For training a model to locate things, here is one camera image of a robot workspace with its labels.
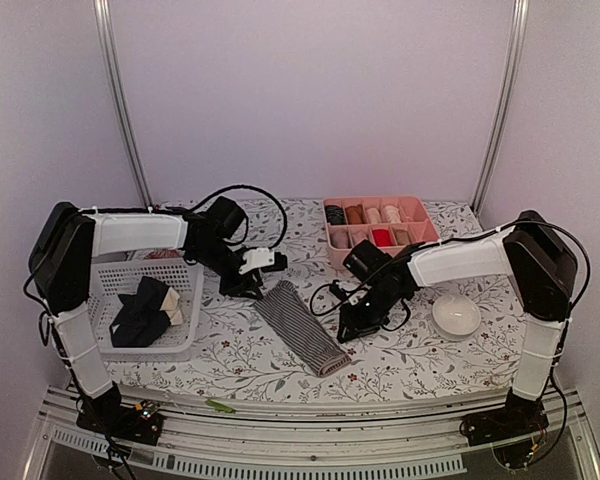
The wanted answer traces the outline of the grey striped underwear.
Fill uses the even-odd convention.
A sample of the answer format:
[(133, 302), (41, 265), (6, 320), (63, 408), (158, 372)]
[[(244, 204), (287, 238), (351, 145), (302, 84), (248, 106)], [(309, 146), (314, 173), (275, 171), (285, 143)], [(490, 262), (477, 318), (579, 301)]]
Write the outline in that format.
[(279, 281), (255, 302), (254, 309), (316, 377), (330, 376), (351, 364), (350, 356), (311, 314), (291, 282)]

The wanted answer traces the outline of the olive green underwear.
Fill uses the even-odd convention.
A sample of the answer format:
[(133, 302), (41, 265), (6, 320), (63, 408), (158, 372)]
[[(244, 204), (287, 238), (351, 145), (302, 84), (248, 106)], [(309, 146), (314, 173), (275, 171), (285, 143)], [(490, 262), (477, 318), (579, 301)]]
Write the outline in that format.
[(411, 236), (407, 229), (392, 228), (392, 233), (398, 246), (408, 246), (412, 243)]

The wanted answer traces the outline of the pink divided organizer box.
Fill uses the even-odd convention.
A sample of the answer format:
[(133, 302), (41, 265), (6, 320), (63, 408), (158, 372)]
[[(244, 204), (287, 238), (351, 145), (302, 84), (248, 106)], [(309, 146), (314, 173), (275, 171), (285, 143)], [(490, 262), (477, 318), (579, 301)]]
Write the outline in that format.
[[(344, 209), (349, 205), (361, 204), (364, 210), (365, 223), (361, 225), (333, 226), (327, 223), (324, 207), (326, 205), (339, 205)], [(402, 218), (401, 223), (388, 223), (384, 217), (382, 207), (386, 204), (396, 205), (400, 209)], [(365, 218), (365, 209), (376, 207), (382, 216), (380, 224), (369, 224)], [(331, 265), (336, 269), (346, 269), (352, 266), (356, 261), (364, 264), (373, 264), (385, 257), (394, 257), (402, 250), (413, 245), (431, 243), (439, 239), (439, 234), (434, 227), (430, 215), (428, 214), (424, 203), (414, 196), (375, 196), (375, 197), (334, 197), (323, 201), (323, 216), (326, 226), (327, 250)], [(398, 246), (392, 233), (392, 228), (403, 228), (409, 231), (412, 243), (408, 246)], [(330, 233), (333, 229), (346, 229), (349, 234), (350, 248), (341, 250), (334, 249), (330, 242)], [(367, 229), (370, 234), (369, 241), (363, 241), (353, 247), (350, 231), (352, 229)], [(372, 236), (373, 229), (388, 229), (392, 246), (387, 248), (378, 247)]]

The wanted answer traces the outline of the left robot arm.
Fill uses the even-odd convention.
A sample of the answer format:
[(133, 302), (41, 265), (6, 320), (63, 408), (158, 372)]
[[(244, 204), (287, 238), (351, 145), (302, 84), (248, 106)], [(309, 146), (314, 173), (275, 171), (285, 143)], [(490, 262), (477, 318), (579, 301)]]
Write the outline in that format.
[(128, 412), (105, 396), (115, 385), (105, 368), (88, 315), (93, 259), (144, 249), (183, 252), (186, 263), (208, 267), (221, 279), (225, 296), (259, 299), (260, 274), (276, 262), (269, 248), (231, 248), (230, 237), (244, 222), (244, 211), (218, 198), (205, 212), (151, 210), (80, 210), (69, 202), (54, 206), (30, 255), (28, 282), (35, 284), (49, 328), (43, 340), (54, 340), (61, 358), (83, 395), (95, 399), (91, 419), (108, 434), (128, 426)]

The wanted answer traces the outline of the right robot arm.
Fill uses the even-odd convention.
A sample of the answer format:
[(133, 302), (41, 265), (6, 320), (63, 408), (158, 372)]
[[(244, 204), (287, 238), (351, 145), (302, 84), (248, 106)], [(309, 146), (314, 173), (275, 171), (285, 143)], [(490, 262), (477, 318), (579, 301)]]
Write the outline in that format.
[(381, 329), (398, 302), (439, 283), (503, 275), (512, 279), (526, 330), (517, 373), (510, 389), (516, 397), (497, 415), (497, 427), (517, 436), (532, 424), (531, 401), (542, 397), (564, 344), (564, 330), (585, 289), (575, 286), (580, 262), (590, 261), (582, 243), (562, 227), (527, 210), (505, 225), (474, 237), (419, 243), (391, 256), (369, 241), (354, 247), (345, 267), (360, 282), (341, 297), (337, 338), (345, 343)]

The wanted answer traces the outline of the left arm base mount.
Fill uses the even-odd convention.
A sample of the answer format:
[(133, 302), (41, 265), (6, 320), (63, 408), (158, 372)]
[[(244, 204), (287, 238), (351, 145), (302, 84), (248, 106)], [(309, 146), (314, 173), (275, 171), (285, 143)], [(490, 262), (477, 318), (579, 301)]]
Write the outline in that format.
[(145, 399), (125, 406), (115, 383), (95, 398), (79, 391), (79, 400), (78, 427), (113, 439), (150, 446), (158, 444), (165, 420), (159, 412), (159, 402)]

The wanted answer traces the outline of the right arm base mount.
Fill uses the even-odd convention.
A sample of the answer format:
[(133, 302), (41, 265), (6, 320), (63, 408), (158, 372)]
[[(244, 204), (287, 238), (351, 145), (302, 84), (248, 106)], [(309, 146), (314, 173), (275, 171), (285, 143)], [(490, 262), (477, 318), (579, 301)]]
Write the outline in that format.
[(527, 400), (510, 389), (502, 407), (465, 415), (459, 433), (476, 446), (540, 433), (548, 426), (541, 399)]

